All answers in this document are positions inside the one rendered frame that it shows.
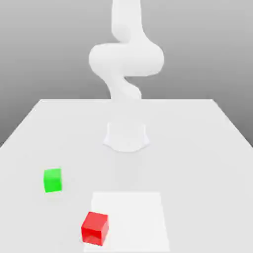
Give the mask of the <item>small green cube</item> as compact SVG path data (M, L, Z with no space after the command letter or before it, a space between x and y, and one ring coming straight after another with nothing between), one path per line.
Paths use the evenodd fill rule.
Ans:
M44 190L57 192L62 190L62 170L61 168L46 169L43 174Z

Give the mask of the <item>small red cube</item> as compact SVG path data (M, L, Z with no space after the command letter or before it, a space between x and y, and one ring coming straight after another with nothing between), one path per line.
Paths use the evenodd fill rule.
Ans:
M82 241L103 246L108 231L108 215L89 211L81 226Z

